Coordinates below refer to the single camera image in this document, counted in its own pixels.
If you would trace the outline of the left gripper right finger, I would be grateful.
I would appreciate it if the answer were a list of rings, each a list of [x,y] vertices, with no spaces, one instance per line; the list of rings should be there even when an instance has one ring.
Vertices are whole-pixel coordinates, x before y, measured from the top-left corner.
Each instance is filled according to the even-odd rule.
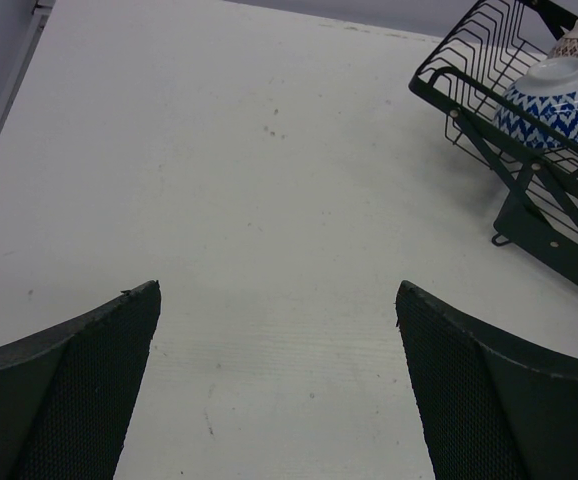
[[[578,359],[404,281],[396,300],[438,479],[578,479]]]

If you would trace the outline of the blue white patterned bowl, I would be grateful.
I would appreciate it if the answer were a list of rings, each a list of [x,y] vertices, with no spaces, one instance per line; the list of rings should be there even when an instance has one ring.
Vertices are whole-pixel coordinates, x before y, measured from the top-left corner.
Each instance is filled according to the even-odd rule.
[[[578,144],[578,58],[548,58],[530,67],[503,98]]]

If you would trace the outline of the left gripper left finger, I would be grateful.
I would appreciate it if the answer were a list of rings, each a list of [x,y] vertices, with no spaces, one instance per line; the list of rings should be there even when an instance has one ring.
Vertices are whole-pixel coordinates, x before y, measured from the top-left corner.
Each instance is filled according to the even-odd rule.
[[[0,347],[0,479],[114,477],[160,312],[149,281]]]

